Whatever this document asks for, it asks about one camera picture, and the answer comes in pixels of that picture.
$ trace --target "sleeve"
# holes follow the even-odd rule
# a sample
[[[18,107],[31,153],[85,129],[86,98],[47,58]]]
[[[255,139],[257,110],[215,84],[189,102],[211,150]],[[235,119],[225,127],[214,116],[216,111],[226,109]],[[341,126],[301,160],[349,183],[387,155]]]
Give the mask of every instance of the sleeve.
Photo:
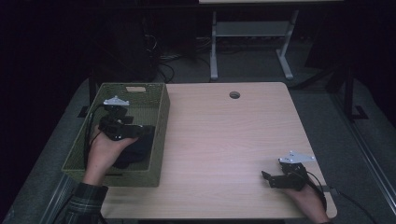
[[[63,223],[98,223],[108,187],[79,183],[67,205]]]

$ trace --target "person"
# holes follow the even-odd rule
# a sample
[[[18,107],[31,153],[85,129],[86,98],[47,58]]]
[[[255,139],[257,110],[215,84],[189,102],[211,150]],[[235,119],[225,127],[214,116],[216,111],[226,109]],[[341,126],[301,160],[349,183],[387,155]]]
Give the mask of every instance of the person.
[[[121,152],[137,141],[137,138],[112,141],[98,126],[92,136],[85,174],[67,204],[62,223],[98,223],[102,219],[100,210],[108,190],[103,186],[106,172]]]
[[[62,223],[98,223],[103,221],[100,214],[108,188],[103,186],[107,170],[113,165],[121,152],[133,144],[137,138],[125,138],[120,141],[110,140],[100,132],[98,126],[94,128],[91,140],[91,150],[88,165],[81,183],[69,203],[62,219]],[[331,223],[320,198],[315,191],[305,185],[302,190],[283,189],[314,223]]]

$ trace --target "human hand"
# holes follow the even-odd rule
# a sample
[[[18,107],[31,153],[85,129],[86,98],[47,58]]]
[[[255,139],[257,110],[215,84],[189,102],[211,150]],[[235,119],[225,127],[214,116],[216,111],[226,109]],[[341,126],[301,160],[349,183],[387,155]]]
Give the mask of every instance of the human hand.
[[[137,141],[138,138],[125,138],[120,141],[110,140],[95,126],[91,140],[88,164],[82,182],[102,186],[107,170],[114,164],[121,152]]]
[[[330,221],[318,194],[309,185],[305,184],[300,191],[295,189],[283,189],[283,192],[291,197],[300,210],[311,221],[315,223]]]

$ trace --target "wooden table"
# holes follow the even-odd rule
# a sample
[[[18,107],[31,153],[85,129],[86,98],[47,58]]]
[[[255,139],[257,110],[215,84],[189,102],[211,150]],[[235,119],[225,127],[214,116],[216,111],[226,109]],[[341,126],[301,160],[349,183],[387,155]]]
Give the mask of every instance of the wooden table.
[[[290,150],[313,155],[283,83],[168,84],[171,100],[158,188],[110,188],[106,218],[302,217],[261,170],[282,175]],[[239,99],[230,97],[237,91]],[[316,161],[306,169],[325,185]],[[336,208],[329,193],[328,215]]]

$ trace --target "metal stand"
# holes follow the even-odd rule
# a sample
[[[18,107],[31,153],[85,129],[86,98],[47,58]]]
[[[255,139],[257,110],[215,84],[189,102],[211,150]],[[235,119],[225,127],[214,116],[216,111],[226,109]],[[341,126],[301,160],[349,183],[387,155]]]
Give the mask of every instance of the metal stand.
[[[326,76],[332,75],[332,78],[327,83],[326,91],[329,93],[337,93],[341,86],[345,83],[345,90],[344,90],[344,113],[346,117],[351,121],[354,122],[355,119],[368,119],[368,116],[361,108],[361,106],[356,105],[355,108],[358,111],[358,114],[353,114],[353,82],[354,76],[353,71],[350,65],[347,63],[335,63],[328,69],[323,70],[320,73],[317,73],[313,77],[309,78],[308,80],[296,85],[289,87],[289,90],[302,90],[305,87],[315,83],[316,81],[324,78]]]
[[[286,51],[290,38],[297,21],[299,10],[294,10],[289,21],[217,21],[216,11],[213,12],[212,21],[212,50],[210,52],[210,78],[217,80],[218,64],[216,58],[216,37],[217,36],[284,36],[285,42],[281,49],[276,50],[286,79],[293,79]]]
[[[79,111],[78,118],[85,118],[87,117],[88,111],[90,110],[90,106],[93,104],[93,100],[95,99],[96,93],[97,93],[97,87],[96,87],[96,82],[95,82],[95,73],[93,72],[93,69],[90,72],[90,75],[88,76],[88,89],[90,91],[90,104],[83,106],[81,110]]]

